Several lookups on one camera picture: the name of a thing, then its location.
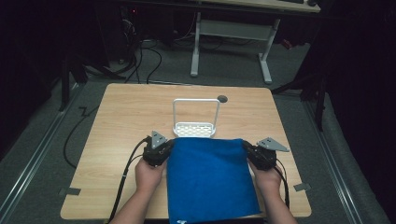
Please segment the white desk leg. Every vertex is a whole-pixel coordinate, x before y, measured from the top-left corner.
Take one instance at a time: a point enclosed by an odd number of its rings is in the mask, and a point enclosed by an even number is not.
[[[268,69],[268,64],[267,64],[267,56],[268,56],[271,46],[274,42],[274,38],[275,38],[277,27],[279,26],[279,23],[280,23],[280,19],[275,20],[274,25],[273,25],[271,32],[269,34],[269,37],[268,37],[267,46],[265,47],[265,51],[264,51],[264,53],[259,54],[260,65],[262,66],[262,75],[264,76],[264,82],[266,84],[272,83],[270,70]]]
[[[195,25],[195,46],[194,52],[192,53],[191,62],[191,76],[198,77],[198,65],[199,65],[199,35],[201,32],[201,12],[197,12],[197,22]]]

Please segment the gray carpet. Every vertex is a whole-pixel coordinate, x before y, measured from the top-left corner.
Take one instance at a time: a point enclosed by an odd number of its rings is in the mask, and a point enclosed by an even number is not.
[[[230,52],[227,46],[216,50],[202,50],[200,74],[190,77],[191,46],[175,45],[168,48],[160,43],[145,43],[154,46],[162,55],[162,63],[150,77],[150,81],[164,81],[197,85],[266,87],[274,89],[292,81],[309,46],[286,50],[282,46],[272,47],[268,63],[273,75],[271,86],[263,84],[257,55],[243,52]],[[157,66],[160,57],[153,51],[144,49],[143,60],[139,68],[140,82],[146,82],[147,75]],[[82,88],[75,102],[70,106],[59,131],[54,135],[48,153],[41,162],[28,188],[15,207],[8,223],[103,223],[103,220],[63,220],[60,211],[64,196],[59,195],[61,188],[67,188],[73,178],[74,169],[63,156],[64,142],[75,125],[82,119],[81,106],[87,111],[100,104],[106,85],[114,80],[102,76],[90,76],[90,81]],[[131,83],[136,83],[133,76]],[[298,91],[287,91],[275,95],[276,106],[284,125],[290,146],[293,148],[297,166],[303,182],[310,184],[307,191],[312,207],[310,217],[299,218],[299,223],[350,223],[347,213],[339,199],[332,177],[328,170],[316,128],[300,102]],[[60,85],[53,90],[53,96],[42,105],[31,118],[31,122],[21,135],[14,148],[0,163],[1,191],[3,202],[18,180],[23,168],[35,152],[37,145],[57,116],[60,107]],[[84,119],[67,145],[69,160],[77,164],[85,141],[91,129],[95,113]],[[351,156],[336,117],[332,112],[330,99],[326,99],[323,119],[324,134],[337,165],[343,171],[343,177],[350,188],[354,202],[359,208],[364,223],[389,223],[381,207],[370,191],[359,166]]]

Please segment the controller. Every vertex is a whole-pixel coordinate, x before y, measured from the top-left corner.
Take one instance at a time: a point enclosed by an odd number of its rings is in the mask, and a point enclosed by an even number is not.
[[[160,166],[169,157],[174,145],[174,140],[167,140],[157,132],[152,132],[152,137],[148,138],[144,147],[143,160],[151,166]]]
[[[260,145],[253,146],[245,140],[242,146],[247,152],[248,159],[257,169],[268,171],[276,166],[276,152],[274,150],[267,149]]]

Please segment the table top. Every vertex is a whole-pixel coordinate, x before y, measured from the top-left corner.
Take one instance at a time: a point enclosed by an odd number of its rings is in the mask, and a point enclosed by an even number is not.
[[[299,12],[320,12],[318,5],[311,7],[307,4],[307,0],[304,0],[303,4],[291,3],[279,0],[197,0],[207,3],[217,4],[230,4],[244,7],[265,7],[271,9],[291,10]]]
[[[151,131],[168,139],[173,133],[173,101],[176,98],[228,98],[221,104],[216,123],[217,139],[243,138],[251,144],[272,137],[290,147],[271,92],[265,88],[110,84],[92,125],[86,146],[78,163],[70,188],[81,189],[79,195],[66,195],[61,211],[64,219],[107,219],[110,216],[125,165],[138,142]],[[199,110],[178,110],[183,121],[213,121],[212,108],[200,105]],[[141,146],[135,155],[143,153]],[[303,190],[291,152],[277,152],[285,165],[290,186],[290,211],[296,217],[308,217],[311,208]],[[119,209],[134,193],[134,166],[126,178]],[[147,218],[168,218],[166,171],[148,208]]]

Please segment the desk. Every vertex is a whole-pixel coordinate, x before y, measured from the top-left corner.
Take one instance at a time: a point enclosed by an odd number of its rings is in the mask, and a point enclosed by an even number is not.
[[[219,95],[227,96],[228,102],[220,106],[214,138],[243,138],[255,144],[271,136],[290,147],[272,94],[265,88],[110,84],[70,185],[70,188],[81,189],[80,194],[66,196],[62,218],[109,218],[122,171],[137,143],[153,130],[168,139],[175,137],[173,100]],[[135,155],[142,152],[143,146]],[[296,217],[309,216],[311,208],[305,192],[296,192],[292,187],[302,182],[292,153],[277,155],[288,174],[291,212]],[[119,209],[135,190],[134,166],[135,162],[126,178]],[[152,198],[147,218],[168,218],[166,172]]]
[[[306,1],[303,4],[296,4],[277,0],[199,0],[198,3],[229,4],[243,7],[265,7],[277,10],[292,10],[299,12],[320,12],[318,6],[310,7]],[[199,67],[199,40],[200,35],[218,35],[225,37],[245,38],[265,41],[265,48],[259,53],[259,62],[262,68],[262,75],[266,84],[271,84],[272,79],[268,69],[267,57],[276,36],[276,31],[280,19],[275,19],[273,25],[253,25],[227,21],[201,20],[201,13],[197,13],[195,25],[195,45],[192,53],[191,76],[198,76]]]

